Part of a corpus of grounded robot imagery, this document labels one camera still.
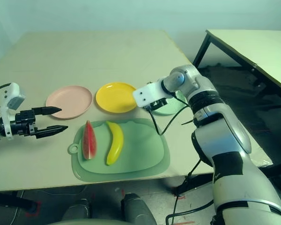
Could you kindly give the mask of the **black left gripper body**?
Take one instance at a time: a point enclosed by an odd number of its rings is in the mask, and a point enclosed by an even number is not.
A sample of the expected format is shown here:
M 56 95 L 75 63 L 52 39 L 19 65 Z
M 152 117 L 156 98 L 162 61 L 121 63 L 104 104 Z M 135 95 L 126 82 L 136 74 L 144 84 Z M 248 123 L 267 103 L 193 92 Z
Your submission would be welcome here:
M 35 112 L 24 110 L 15 114 L 15 120 L 10 122 L 13 135 L 33 136 L 36 133 Z

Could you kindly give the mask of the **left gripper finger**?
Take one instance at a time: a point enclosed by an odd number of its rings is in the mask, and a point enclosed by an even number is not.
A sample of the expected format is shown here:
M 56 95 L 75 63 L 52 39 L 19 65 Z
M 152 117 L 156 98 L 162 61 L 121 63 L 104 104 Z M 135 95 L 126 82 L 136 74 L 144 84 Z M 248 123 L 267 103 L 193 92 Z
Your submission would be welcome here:
M 45 106 L 45 107 L 35 107 L 32 108 L 35 115 L 52 115 L 54 113 L 60 112 L 61 109 L 55 106 Z
M 64 131 L 67 128 L 68 128 L 68 126 L 49 126 L 44 129 L 37 130 L 35 132 L 35 137 L 37 139 L 39 139 L 39 138 L 53 136 L 53 135 L 56 135 L 56 134 Z

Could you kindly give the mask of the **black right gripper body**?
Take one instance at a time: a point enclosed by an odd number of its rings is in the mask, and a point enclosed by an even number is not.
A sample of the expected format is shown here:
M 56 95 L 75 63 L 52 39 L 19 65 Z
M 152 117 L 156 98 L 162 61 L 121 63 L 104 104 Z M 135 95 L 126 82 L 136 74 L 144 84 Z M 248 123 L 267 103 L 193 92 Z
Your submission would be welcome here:
M 167 105 L 167 100 L 165 98 L 162 98 L 150 103 L 149 105 L 144 106 L 144 109 L 147 111 L 155 111 L 165 105 Z

